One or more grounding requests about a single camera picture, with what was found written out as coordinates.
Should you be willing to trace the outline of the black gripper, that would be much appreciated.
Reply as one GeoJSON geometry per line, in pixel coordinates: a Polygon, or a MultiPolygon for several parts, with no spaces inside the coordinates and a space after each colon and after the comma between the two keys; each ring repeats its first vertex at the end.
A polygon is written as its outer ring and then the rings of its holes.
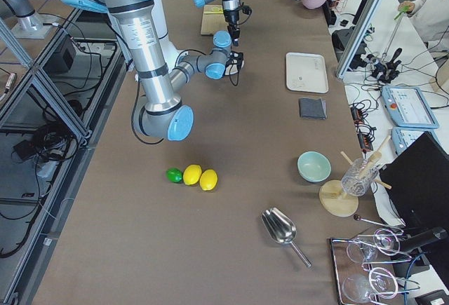
{"type": "Polygon", "coordinates": [[[237,6],[235,9],[231,10],[223,8],[223,12],[225,21],[227,23],[227,29],[232,40],[232,45],[234,46],[234,40],[239,41],[241,33],[239,15],[240,13],[247,15],[248,20],[252,14],[252,8],[248,5],[245,6],[244,4],[241,4],[240,6],[237,6]]]}
{"type": "Polygon", "coordinates": [[[239,52],[232,50],[230,53],[229,59],[227,61],[227,65],[229,65],[231,63],[236,63],[238,66],[238,70],[240,71],[242,69],[242,67],[244,66],[243,53],[239,53],[239,52]]]}

